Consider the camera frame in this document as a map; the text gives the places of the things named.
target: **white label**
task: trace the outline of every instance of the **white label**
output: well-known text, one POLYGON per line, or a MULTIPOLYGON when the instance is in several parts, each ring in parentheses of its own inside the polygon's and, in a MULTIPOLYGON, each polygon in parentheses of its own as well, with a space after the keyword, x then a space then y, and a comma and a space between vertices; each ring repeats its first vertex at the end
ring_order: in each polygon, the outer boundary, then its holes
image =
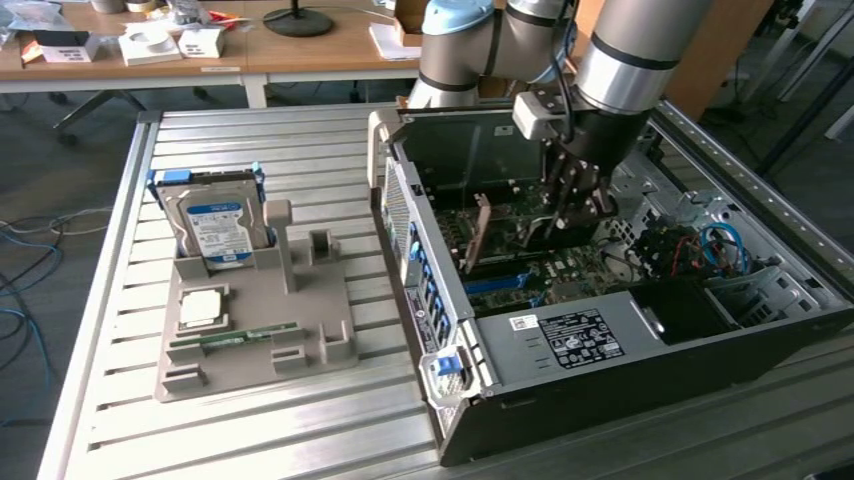
POLYGON ((239 72, 240 67, 201 67, 201 73, 239 72))
POLYGON ((229 262, 245 259, 252 254, 249 232, 240 225, 243 206, 236 202, 193 205, 187 217, 196 234, 201 256, 224 268, 229 262))
POLYGON ((524 315, 522 317, 510 317, 510 326, 514 330, 526 330, 539 327, 536 315, 524 315))
POLYGON ((512 132, 514 132, 512 125, 507 125, 503 127, 495 127, 494 135, 496 137, 506 137, 508 135, 512 135, 512 132))

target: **blue ram slot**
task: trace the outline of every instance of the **blue ram slot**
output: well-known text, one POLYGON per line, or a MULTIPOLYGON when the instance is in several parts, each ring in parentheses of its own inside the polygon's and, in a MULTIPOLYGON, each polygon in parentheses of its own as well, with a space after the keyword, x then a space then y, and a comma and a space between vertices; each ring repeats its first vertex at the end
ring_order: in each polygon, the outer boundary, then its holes
POLYGON ((524 288, 524 284, 528 281, 530 273, 520 273, 512 277, 504 277, 495 280, 486 280, 482 282, 471 282, 463 285, 467 294, 487 293, 495 290, 504 290, 506 288, 524 288))

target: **gray carpet floor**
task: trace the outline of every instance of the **gray carpet floor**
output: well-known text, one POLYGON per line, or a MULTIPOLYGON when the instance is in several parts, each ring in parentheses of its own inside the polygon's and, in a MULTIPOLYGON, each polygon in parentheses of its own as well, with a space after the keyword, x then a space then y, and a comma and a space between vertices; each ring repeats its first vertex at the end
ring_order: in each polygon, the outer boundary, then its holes
MULTIPOLYGON (((739 62, 743 71, 755 66, 770 42, 756 40, 739 62)), ((794 119, 815 97, 822 86, 838 71, 839 59, 827 59, 809 77, 791 102, 774 105, 767 101, 762 109, 746 105, 746 119, 740 123, 720 125, 714 119, 708 129, 720 141, 747 161, 755 162, 791 125, 794 119)), ((775 76, 783 71, 781 65, 775 76)), ((281 85, 277 92, 284 104, 347 103, 350 82, 281 85)), ((406 95, 403 81, 371 82, 371 101, 391 101, 406 95)), ((240 87, 211 87, 208 100, 193 97, 188 88, 136 92, 151 109, 197 110, 244 108, 245 97, 240 87)), ((85 100, 88 94, 68 94, 71 105, 49 102, 45 94, 12 95, 20 104, 12 112, 0 113, 0 219, 11 221, 29 216, 56 216, 83 208, 112 204, 119 176, 129 145, 135 113, 119 100, 112 100, 95 114, 76 124, 69 132, 80 137, 80 144, 64 147, 55 142, 51 125, 85 100)), ((830 141, 821 132, 854 102, 854 85, 849 85, 834 100, 813 127, 805 132, 774 179, 782 191, 814 219, 815 223, 854 250, 854 209, 850 182, 854 179, 853 133, 842 141, 830 141)), ((105 216, 92 216, 71 225, 85 229, 101 224, 105 216)), ((31 241, 49 242, 51 235, 32 235, 31 241)), ((61 378, 83 314, 89 282, 96 267, 103 232, 67 237, 61 243, 64 258, 59 270, 23 294, 43 329, 47 349, 61 378)), ((41 255, 43 250, 24 249, 0 241, 0 272, 13 276, 41 255)), ((1 307, 15 307, 11 297, 0 297, 1 307)), ((8 331, 8 319, 1 317, 0 335, 8 331)), ((13 340, 0 342, 0 358, 15 348, 13 340)), ((52 411, 60 385, 44 391, 40 354, 31 344, 15 364, 0 371, 0 417, 24 421, 0 428, 0 479, 33 478, 47 439, 52 411)))

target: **aluminum work table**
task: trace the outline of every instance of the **aluminum work table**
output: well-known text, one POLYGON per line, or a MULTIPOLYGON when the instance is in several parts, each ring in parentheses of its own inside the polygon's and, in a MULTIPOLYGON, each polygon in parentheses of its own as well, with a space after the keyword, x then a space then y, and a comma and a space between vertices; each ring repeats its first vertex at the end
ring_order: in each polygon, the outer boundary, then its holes
MULTIPOLYGON (((367 117, 386 106, 140 117, 40 479, 794 479, 854 455, 849 329, 747 385, 440 468, 368 208, 367 117), (360 363, 160 404, 175 238, 145 173, 253 161, 269 197, 292 202, 291 238, 340 239, 360 363)), ((675 151, 664 163, 698 181, 675 151)))

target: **label sticker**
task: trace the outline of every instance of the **label sticker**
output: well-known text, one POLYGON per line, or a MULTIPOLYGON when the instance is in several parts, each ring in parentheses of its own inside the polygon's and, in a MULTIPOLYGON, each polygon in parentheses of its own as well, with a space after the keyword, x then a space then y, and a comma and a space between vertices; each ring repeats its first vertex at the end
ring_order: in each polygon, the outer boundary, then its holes
POLYGON ((566 369, 624 355, 596 309, 546 318, 539 326, 558 363, 566 369))
POLYGON ((512 135, 512 132, 514 132, 512 125, 506 125, 503 127, 495 127, 495 130, 492 131, 492 135, 496 137, 506 137, 508 135, 512 135))
POLYGON ((196 234, 201 256, 217 263, 235 262, 249 257, 249 232, 240 225, 243 206, 236 202, 193 205, 187 216, 196 234))
POLYGON ((514 330, 526 330, 539 326, 536 315, 524 315, 522 317, 510 317, 510 326, 514 330))
POLYGON ((213 73, 213 72, 239 72, 240 67, 201 67, 201 73, 213 73))

